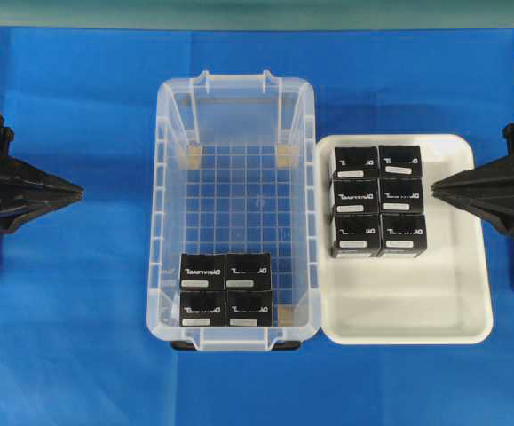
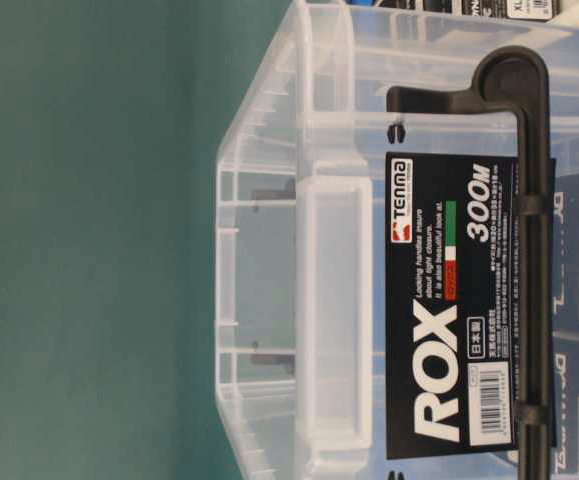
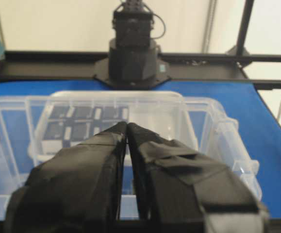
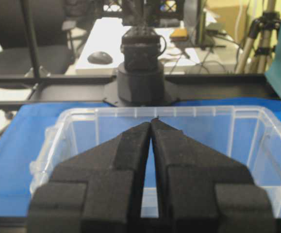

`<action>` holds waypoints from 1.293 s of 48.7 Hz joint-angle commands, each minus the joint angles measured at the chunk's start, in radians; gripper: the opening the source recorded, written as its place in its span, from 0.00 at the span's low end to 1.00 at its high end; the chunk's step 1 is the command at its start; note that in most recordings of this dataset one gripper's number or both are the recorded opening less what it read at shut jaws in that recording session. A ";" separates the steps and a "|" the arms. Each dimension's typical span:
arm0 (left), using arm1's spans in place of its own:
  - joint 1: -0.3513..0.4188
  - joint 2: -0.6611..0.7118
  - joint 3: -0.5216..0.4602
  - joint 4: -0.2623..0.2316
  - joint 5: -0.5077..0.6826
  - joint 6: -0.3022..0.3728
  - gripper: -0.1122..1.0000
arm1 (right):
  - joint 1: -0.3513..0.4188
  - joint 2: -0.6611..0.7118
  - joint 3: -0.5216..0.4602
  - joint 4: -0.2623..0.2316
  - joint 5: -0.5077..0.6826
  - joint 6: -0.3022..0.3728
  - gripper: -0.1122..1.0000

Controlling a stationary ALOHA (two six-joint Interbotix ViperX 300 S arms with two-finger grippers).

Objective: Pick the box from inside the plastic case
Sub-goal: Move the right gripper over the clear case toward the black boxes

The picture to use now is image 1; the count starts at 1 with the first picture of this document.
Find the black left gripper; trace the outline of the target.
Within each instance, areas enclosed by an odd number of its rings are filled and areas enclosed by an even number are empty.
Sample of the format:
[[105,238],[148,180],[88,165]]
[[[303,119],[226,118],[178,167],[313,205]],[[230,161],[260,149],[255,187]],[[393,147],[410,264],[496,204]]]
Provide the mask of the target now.
[[61,177],[49,174],[22,160],[13,158],[16,166],[16,176],[13,183],[22,188],[60,191],[52,192],[38,200],[27,202],[26,211],[10,212],[5,210],[4,203],[12,199],[13,186],[4,182],[4,169],[2,161],[9,157],[10,144],[14,140],[14,132],[4,124],[4,118],[0,115],[0,234],[14,233],[19,225],[31,220],[63,209],[66,206],[79,202],[83,198],[83,188]]

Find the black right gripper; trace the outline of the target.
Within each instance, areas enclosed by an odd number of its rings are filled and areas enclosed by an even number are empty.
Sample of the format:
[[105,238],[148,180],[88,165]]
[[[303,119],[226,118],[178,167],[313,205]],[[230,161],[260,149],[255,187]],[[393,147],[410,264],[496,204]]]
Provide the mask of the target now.
[[[463,170],[431,185],[432,195],[447,204],[487,221],[499,233],[514,236],[514,123],[502,131],[508,154],[471,170]],[[478,207],[467,197],[448,193],[453,188],[489,188],[501,191],[497,212]]]

